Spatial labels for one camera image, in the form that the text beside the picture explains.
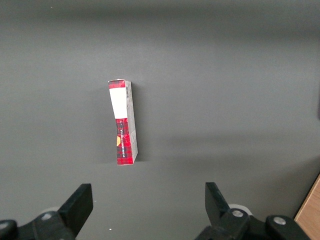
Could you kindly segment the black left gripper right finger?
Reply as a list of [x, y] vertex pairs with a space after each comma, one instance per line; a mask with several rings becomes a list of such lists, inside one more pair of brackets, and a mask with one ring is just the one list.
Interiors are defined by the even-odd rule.
[[210, 225], [197, 240], [308, 240], [290, 217], [269, 215], [260, 221], [238, 207], [231, 208], [214, 182], [205, 184], [205, 210]]

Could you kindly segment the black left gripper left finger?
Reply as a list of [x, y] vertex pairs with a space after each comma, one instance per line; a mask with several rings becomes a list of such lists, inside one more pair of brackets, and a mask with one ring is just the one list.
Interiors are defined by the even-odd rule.
[[48, 210], [25, 225], [0, 221], [2, 240], [74, 240], [93, 210], [92, 185], [81, 184], [58, 210]]

